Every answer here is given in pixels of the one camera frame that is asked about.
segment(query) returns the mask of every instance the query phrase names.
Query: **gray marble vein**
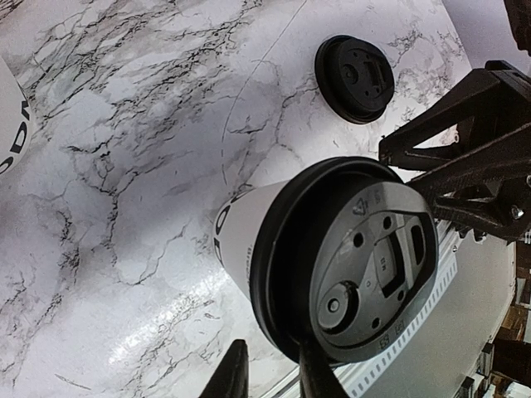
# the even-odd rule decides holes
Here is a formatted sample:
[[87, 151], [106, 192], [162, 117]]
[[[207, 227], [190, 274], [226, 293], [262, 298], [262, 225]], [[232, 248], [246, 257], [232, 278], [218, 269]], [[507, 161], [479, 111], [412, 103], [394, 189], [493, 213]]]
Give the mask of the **gray marble vein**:
[[[317, 88], [336, 34], [392, 63], [372, 124]], [[0, 55], [38, 127], [0, 181], [2, 398], [194, 397], [234, 338], [251, 395], [268, 391], [295, 364], [217, 263], [217, 210], [323, 158], [376, 157], [470, 70], [441, 3], [414, 0], [0, 1]]]

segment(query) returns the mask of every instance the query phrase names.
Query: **black letter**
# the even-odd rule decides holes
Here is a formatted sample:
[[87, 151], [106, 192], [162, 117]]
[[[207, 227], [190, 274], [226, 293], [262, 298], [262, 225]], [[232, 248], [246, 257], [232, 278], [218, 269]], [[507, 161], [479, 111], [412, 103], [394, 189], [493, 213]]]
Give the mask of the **black letter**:
[[10, 156], [6, 160], [4, 160], [2, 163], [0, 163], [0, 174], [3, 174], [11, 167], [11, 165], [13, 164], [13, 160], [15, 160], [13, 159], [13, 156]]
[[30, 106], [27, 104], [27, 101], [22, 101], [22, 116], [26, 118], [26, 120], [29, 122], [30, 120], [30, 114], [27, 112], [26, 108]]
[[221, 213], [219, 213], [219, 216], [216, 220], [216, 235], [219, 235], [219, 233], [222, 231], [223, 224], [225, 224], [225, 220], [227, 219], [227, 214], [229, 213], [229, 210], [231, 209], [231, 205], [225, 207]]
[[[18, 138], [20, 137], [20, 133], [24, 133], [24, 135], [22, 136], [22, 142], [17, 143]], [[27, 136], [26, 122], [22, 122], [20, 123], [20, 127], [18, 128], [18, 133], [17, 133], [17, 136], [15, 137], [15, 142], [13, 143], [13, 145], [11, 146], [11, 149], [9, 150], [14, 153], [20, 153], [20, 151], [22, 151], [22, 147], [24, 146], [24, 143], [26, 142], [26, 136]]]

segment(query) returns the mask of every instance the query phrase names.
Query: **loose black lid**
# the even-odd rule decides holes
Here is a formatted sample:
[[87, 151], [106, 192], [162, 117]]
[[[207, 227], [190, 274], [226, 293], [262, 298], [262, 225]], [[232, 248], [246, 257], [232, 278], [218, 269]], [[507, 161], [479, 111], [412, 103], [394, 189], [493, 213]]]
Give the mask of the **loose black lid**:
[[315, 57], [315, 75], [330, 107], [356, 124], [382, 116], [395, 90], [385, 55], [351, 36], [335, 36], [321, 45]]

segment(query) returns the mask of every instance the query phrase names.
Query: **cup lid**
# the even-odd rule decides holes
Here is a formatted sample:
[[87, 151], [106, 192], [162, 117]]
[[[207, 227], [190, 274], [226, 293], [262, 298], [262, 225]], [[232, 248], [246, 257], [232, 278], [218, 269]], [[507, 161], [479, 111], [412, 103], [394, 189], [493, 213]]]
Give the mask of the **cup lid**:
[[298, 273], [307, 264], [313, 269], [305, 300], [292, 300], [292, 310], [309, 315], [299, 330], [311, 330], [329, 358], [360, 362], [395, 342], [427, 301], [438, 241], [430, 209], [412, 188], [372, 178], [360, 183], [355, 174], [338, 180], [353, 189], [340, 203], [332, 190], [320, 200], [322, 207], [337, 205], [319, 215], [312, 226], [321, 231], [302, 243], [318, 247], [317, 254], [301, 250], [295, 257], [294, 264], [305, 263]]
[[356, 124], [382, 116], [395, 89], [385, 55], [371, 43], [351, 36], [335, 36], [320, 46], [315, 76], [330, 107]]

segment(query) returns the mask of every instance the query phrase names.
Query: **white paper cup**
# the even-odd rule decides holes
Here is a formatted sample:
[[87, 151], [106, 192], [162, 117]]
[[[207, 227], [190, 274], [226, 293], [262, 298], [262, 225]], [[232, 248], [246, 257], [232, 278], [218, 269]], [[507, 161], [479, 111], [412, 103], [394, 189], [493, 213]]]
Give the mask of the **white paper cup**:
[[0, 176], [26, 154], [34, 131], [33, 119], [22, 88], [0, 58]]
[[[385, 298], [391, 300], [389, 303], [396, 307], [396, 312], [381, 303], [374, 311], [375, 317], [379, 317], [380, 312], [387, 317], [382, 318], [385, 323], [382, 323], [378, 332], [394, 331], [395, 334], [385, 337], [391, 342], [402, 332], [402, 329], [395, 328], [394, 323], [408, 322], [417, 315], [415, 311], [419, 304], [423, 305], [427, 300], [426, 292], [431, 291], [435, 281], [438, 250], [435, 225], [426, 201], [405, 186], [390, 168], [368, 158], [331, 158], [305, 169], [288, 182], [240, 194], [226, 203], [216, 217], [214, 250], [227, 273], [251, 301], [262, 332], [287, 357], [297, 362], [300, 339], [311, 336], [324, 349], [330, 363], [363, 361], [385, 348], [376, 337], [378, 333], [360, 337], [363, 344], [355, 347], [350, 343], [353, 329], [348, 330], [349, 335], [342, 336], [341, 333], [355, 324], [354, 318], [359, 313], [355, 309], [358, 306], [356, 298], [360, 294], [368, 297], [375, 290], [362, 289], [357, 281], [365, 281], [366, 275], [372, 273], [366, 269], [376, 271], [378, 268], [375, 260], [370, 260], [375, 258], [374, 247], [386, 240], [387, 235], [395, 234], [394, 229], [384, 232], [380, 221], [387, 215], [394, 216], [394, 211], [400, 214], [397, 216], [399, 219], [402, 215], [419, 215], [418, 223], [425, 230], [422, 250], [426, 253], [429, 251], [429, 254], [422, 257], [427, 260], [423, 260], [424, 265], [415, 271], [415, 276], [411, 276], [410, 280], [418, 281], [419, 284], [416, 282], [414, 288], [406, 289], [406, 298], [403, 291], [402, 298], [398, 300], [390, 295], [400, 293], [402, 287], [406, 286], [405, 279], [397, 279], [395, 284], [398, 278], [395, 276], [393, 283], [382, 284], [382, 291], [396, 285]], [[380, 227], [372, 227], [374, 222], [379, 223]], [[398, 231], [398, 221], [393, 225]], [[373, 234], [378, 228], [381, 228], [381, 237]], [[358, 231], [364, 231], [367, 244], [362, 249], [351, 249], [356, 240], [351, 240], [349, 234]], [[409, 259], [412, 253], [407, 246], [409, 244], [399, 244], [400, 249], [384, 247], [379, 243], [378, 248], [383, 247], [380, 252], [386, 259], [391, 259], [389, 256], [393, 256], [393, 250], [400, 250], [402, 256], [404, 249], [404, 255]], [[335, 253], [353, 256], [348, 257], [352, 260], [348, 260], [345, 267], [339, 267], [346, 270], [348, 276], [345, 279], [341, 274], [338, 282], [333, 276], [338, 268], [330, 266], [336, 258]], [[390, 261], [384, 264], [391, 266]], [[372, 286], [378, 284], [376, 275], [368, 277], [372, 278]], [[320, 314], [322, 308], [327, 308], [323, 306], [329, 300], [327, 292], [336, 294], [335, 286], [343, 282], [347, 290], [338, 291], [338, 294], [345, 297], [342, 308], [346, 310], [339, 315], [341, 319], [337, 324], [342, 329], [338, 332], [339, 327], [335, 324], [330, 328], [324, 325], [328, 321], [320, 318]], [[366, 307], [364, 304], [360, 308], [366, 311]], [[332, 329], [334, 335], [327, 335], [328, 330]]]
[[251, 299], [251, 258], [262, 221], [286, 182], [244, 192], [226, 203], [214, 223], [214, 250], [225, 271]]

